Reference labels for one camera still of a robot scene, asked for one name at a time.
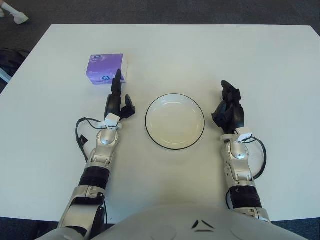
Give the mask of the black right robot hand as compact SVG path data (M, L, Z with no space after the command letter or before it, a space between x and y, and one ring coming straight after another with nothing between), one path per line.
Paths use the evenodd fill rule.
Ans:
M240 104L240 90L222 80L222 102L211 114L212 120L222 128L224 134L233 134L237 128L244 127L244 109Z

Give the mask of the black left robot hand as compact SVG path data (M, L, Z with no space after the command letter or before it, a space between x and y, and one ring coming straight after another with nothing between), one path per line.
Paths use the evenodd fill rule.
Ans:
M122 72L120 69L117 70L115 77L112 80L111 94L108 95L104 118L108 114L114 114L122 119L128 119L136 113L136 107L133 105L132 100L128 94L125 95L125 106L121 108L122 103L122 83L121 83Z

